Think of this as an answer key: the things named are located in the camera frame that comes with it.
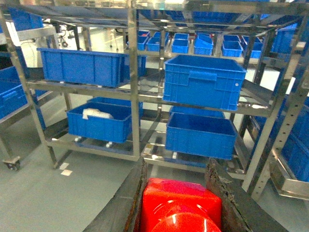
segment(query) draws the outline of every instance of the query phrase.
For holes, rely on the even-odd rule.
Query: blue plastic crate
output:
[[[236,136],[228,119],[173,113],[167,124],[165,149],[230,160]]]
[[[158,52],[160,51],[160,32],[156,32],[152,38],[147,42],[147,51]],[[165,33],[165,46],[169,41],[169,33]]]
[[[165,62],[163,100],[237,110],[246,72],[231,59],[178,55]]]
[[[254,43],[253,50],[251,52],[251,58],[260,58],[262,52],[263,44],[262,43]],[[243,54],[246,55],[247,47],[243,47]]]
[[[288,165],[298,180],[309,182],[309,150],[294,135],[290,135],[294,141]]]
[[[309,98],[306,99],[292,129],[293,134],[309,148]]]
[[[286,28],[277,31],[271,51],[277,53],[290,53],[291,52],[291,41],[295,33],[297,24],[293,24]]]
[[[224,35],[223,36],[224,41],[235,41],[235,42],[241,42],[238,35]]]
[[[211,55],[213,41],[207,34],[198,34],[194,44],[194,54]]]
[[[184,21],[184,16],[182,11],[165,11],[174,21]],[[185,23],[176,23],[178,27],[186,27]]]
[[[27,99],[21,84],[0,80],[0,118],[25,104],[27,104]]]
[[[0,81],[20,83],[17,70],[14,66],[0,70]]]
[[[92,98],[88,100],[87,102],[99,102],[99,103],[105,103],[105,104],[122,105],[122,106],[131,107],[131,101],[122,100],[122,99],[96,97],[96,98]],[[140,112],[140,117],[142,117],[143,116],[143,103],[142,102],[139,103],[139,112]]]
[[[43,20],[39,16],[29,14],[16,8],[9,8],[9,11],[17,31],[43,27]]]
[[[111,114],[113,119],[88,116],[83,119],[84,109],[98,109]],[[88,102],[67,112],[69,133],[115,143],[124,143],[132,133],[131,108],[127,106]]]
[[[182,107],[182,106],[171,107],[169,114],[171,115],[172,113],[182,113],[182,114],[187,114],[187,115],[200,115],[200,116],[208,116],[208,117],[225,118],[223,112],[221,111],[203,110],[203,109],[196,109],[196,108],[189,108],[189,107]]]
[[[189,34],[175,33],[174,39],[175,40],[188,40],[189,39]]]
[[[149,37],[150,36],[150,31],[148,31],[148,30],[140,30],[139,31],[139,36],[141,36],[141,37]]]
[[[139,36],[137,38],[137,49],[138,50],[140,50],[140,51],[144,51],[145,50],[148,38],[149,37],[147,37],[147,36]]]
[[[174,53],[188,53],[189,41],[188,40],[174,40],[172,45],[172,52]]]
[[[130,81],[128,54],[38,48],[46,80],[117,87]],[[138,57],[139,76],[146,57]]]
[[[286,143],[281,151],[282,156],[285,158],[286,161],[290,160],[292,150],[296,144],[296,141],[293,139],[295,138],[294,135],[290,134],[288,139],[286,140]]]
[[[242,51],[239,42],[223,41],[222,43],[222,55],[225,57],[241,57]]]

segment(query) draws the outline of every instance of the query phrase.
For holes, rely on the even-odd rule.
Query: red object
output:
[[[222,201],[199,184],[150,178],[140,232],[221,232]]]

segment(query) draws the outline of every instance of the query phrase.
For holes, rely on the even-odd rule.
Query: wheel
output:
[[[7,163],[6,166],[10,170],[18,171],[20,169],[20,161],[18,160],[16,163]]]

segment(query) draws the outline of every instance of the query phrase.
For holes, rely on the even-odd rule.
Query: crate handle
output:
[[[4,95],[2,98],[4,101],[8,101],[9,99],[18,96],[18,93],[16,91],[13,91],[11,93],[8,93],[7,95]]]
[[[190,71],[189,78],[200,79],[200,80],[205,80],[205,81],[216,81],[217,74],[210,73],[210,72]]]

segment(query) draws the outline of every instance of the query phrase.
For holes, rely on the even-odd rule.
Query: metal shelving rack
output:
[[[48,28],[40,28],[40,29],[31,29],[31,30],[23,30],[18,31],[17,36],[20,41],[26,41],[30,39],[36,39],[41,37],[46,37],[51,39],[52,44],[57,47],[57,34],[54,27],[48,27]],[[6,44],[6,37],[4,33],[0,33],[0,45]],[[48,91],[41,96],[37,98],[38,106],[41,107],[51,99],[53,99],[55,96],[57,96],[58,93]],[[4,118],[0,119],[0,149],[5,155],[6,159],[3,160],[3,163],[7,164],[9,168],[13,170],[18,170],[20,168],[20,156],[15,156],[9,143],[6,141],[4,137],[1,136],[1,134],[5,133],[5,130],[10,127],[11,125],[15,124],[22,118],[28,116],[30,114],[30,104],[27,103],[23,107],[15,110],[14,112],[10,113]]]
[[[303,54],[306,43],[300,41],[306,25],[309,13],[309,4],[301,2],[242,2],[242,1],[169,1],[169,0],[52,0],[52,1],[33,1],[25,5],[23,1],[11,3],[0,0],[0,3],[21,8],[30,13],[34,13],[46,18],[71,23],[82,27],[106,27],[123,28],[128,32],[130,41],[128,52],[130,55],[130,89],[105,88],[90,85],[75,85],[70,83],[50,82],[42,77],[27,81],[20,63],[16,57],[15,47],[10,38],[7,38],[9,51],[12,53],[12,61],[18,70],[21,82],[30,102],[31,112],[35,119],[40,139],[48,154],[50,154],[54,167],[58,167],[71,151],[93,153],[101,156],[115,157],[125,160],[136,161],[141,155],[148,163],[162,166],[174,167],[179,169],[204,172],[205,158],[189,156],[186,154],[174,154],[164,149],[165,133],[156,131],[160,122],[166,122],[169,114],[162,111],[162,105],[181,105],[187,107],[204,108],[192,105],[184,105],[162,100],[163,80],[164,80],[164,59],[174,56],[169,50],[164,49],[164,38],[166,31],[193,32],[214,31],[215,48],[214,57],[221,57],[221,44],[223,34],[247,34],[250,36],[249,45],[244,58],[232,58],[241,63],[244,68],[248,68],[249,63],[255,63],[257,69],[254,81],[244,81],[241,91],[241,98],[238,103],[237,111],[230,112],[231,119],[235,114],[244,115],[243,122],[239,130],[239,136],[235,143],[235,152],[231,161],[222,161],[221,164],[228,170],[234,178],[243,180],[242,187],[252,194],[254,199],[258,199],[264,189],[268,179],[271,177],[278,192],[281,195],[309,199],[309,183],[296,180],[287,165],[283,163],[280,150],[286,142],[292,126],[297,118],[300,108],[308,94],[308,55]],[[155,18],[145,18],[140,14],[140,10],[161,10]],[[165,10],[181,11],[185,16],[184,21],[173,21],[165,13]],[[220,12],[238,14],[236,19],[230,23],[196,23],[192,20],[192,12]],[[269,17],[260,20],[261,14],[270,14]],[[285,15],[292,15],[290,20],[272,24]],[[287,60],[280,59],[278,54],[271,53],[271,46],[275,37],[275,30],[283,28],[295,22],[301,21],[297,28],[297,34],[293,39],[291,55]],[[161,31],[161,46],[159,52],[145,52],[137,50],[137,31],[138,29],[151,29]],[[85,44],[87,50],[91,50],[89,31],[84,29]],[[4,34],[9,37],[7,29]],[[250,59],[256,36],[264,36],[264,45],[259,60]],[[159,69],[148,69],[146,77],[140,81],[137,76],[137,55],[149,55],[159,57]],[[281,77],[276,84],[276,90],[270,91],[259,86],[265,67],[279,69]],[[295,83],[296,91],[290,94],[288,103],[288,115],[284,121],[276,141],[268,150],[268,138],[276,120],[279,108],[284,99],[285,92],[292,76],[297,77]],[[150,92],[152,88],[157,88],[156,92]],[[132,106],[132,137],[123,145],[114,145],[106,148],[105,142],[94,141],[82,138],[75,142],[74,138],[64,136],[68,133],[68,122],[66,119],[48,127],[46,130],[41,128],[36,114],[35,103],[30,97],[30,89],[50,90],[63,92],[66,94],[83,94],[89,96],[101,96],[115,99],[131,100]],[[139,102],[156,103],[157,110],[145,110],[144,120],[152,121],[148,130],[142,130],[139,126]],[[256,149],[253,154],[249,154],[243,142],[245,130],[250,128],[250,116],[267,117],[265,126],[261,131],[261,136],[256,140]],[[68,151],[57,159],[53,147],[66,148]]]

